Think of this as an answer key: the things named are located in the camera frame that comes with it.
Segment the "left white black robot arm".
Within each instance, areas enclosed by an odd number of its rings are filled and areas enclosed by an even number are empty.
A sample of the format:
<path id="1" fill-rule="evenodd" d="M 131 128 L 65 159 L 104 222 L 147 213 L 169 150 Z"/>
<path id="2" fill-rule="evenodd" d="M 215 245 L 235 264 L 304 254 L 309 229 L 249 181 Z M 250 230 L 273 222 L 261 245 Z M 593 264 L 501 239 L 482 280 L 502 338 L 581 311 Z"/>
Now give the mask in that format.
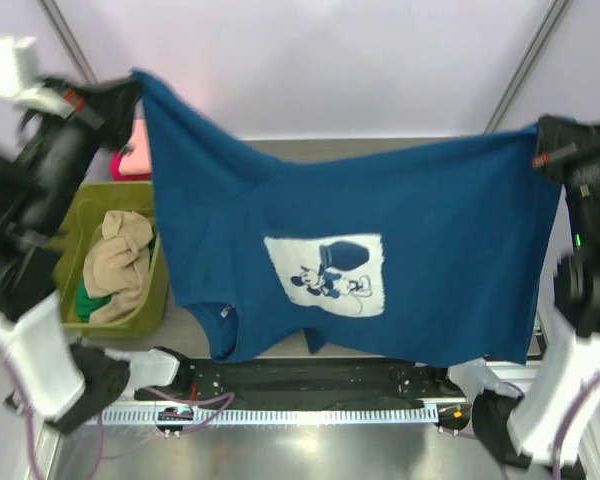
<path id="1" fill-rule="evenodd" d="M 6 403 L 67 434 L 126 392 L 175 386 L 180 354 L 69 342 L 50 246 L 98 151 L 129 141 L 141 85 L 132 77 L 78 86 L 48 77 L 22 100 L 40 124 L 19 155 L 0 155 L 0 358 L 14 381 Z"/>

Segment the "blue mickey t shirt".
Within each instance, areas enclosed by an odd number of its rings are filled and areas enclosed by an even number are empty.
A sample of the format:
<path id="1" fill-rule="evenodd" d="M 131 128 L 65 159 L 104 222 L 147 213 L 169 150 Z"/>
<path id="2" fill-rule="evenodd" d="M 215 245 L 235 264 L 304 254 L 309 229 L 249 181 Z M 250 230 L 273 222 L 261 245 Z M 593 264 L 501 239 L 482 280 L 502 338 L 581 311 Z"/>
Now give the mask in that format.
<path id="1" fill-rule="evenodd" d="M 535 126 L 298 163 L 133 77 L 175 303 L 213 359 L 303 333 L 314 352 L 525 361 L 560 198 L 532 168 Z"/>

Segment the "olive green plastic bin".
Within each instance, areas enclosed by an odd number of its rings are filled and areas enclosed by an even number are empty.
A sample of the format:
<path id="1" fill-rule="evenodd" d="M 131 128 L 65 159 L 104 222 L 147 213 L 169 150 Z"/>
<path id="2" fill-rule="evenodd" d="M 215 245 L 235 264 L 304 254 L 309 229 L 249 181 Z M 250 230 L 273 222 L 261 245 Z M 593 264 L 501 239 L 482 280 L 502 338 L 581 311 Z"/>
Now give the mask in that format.
<path id="1" fill-rule="evenodd" d="M 93 339 L 137 339 L 161 324 L 168 272 L 149 182 L 79 188 L 52 242 L 63 326 Z"/>

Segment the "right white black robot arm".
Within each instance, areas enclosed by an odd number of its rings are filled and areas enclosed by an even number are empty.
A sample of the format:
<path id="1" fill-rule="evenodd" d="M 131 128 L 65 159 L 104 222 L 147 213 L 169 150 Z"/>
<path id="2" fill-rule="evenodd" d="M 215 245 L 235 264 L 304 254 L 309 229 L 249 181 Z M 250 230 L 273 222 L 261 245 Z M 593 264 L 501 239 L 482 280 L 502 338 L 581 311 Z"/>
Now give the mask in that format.
<path id="1" fill-rule="evenodd" d="M 548 347 L 524 394 L 483 360 L 450 368 L 449 378 L 471 402 L 474 435 L 498 464 L 582 479 L 579 444 L 600 403 L 600 123 L 545 115 L 538 133 L 532 166 L 564 188 L 573 245 L 554 275 Z"/>

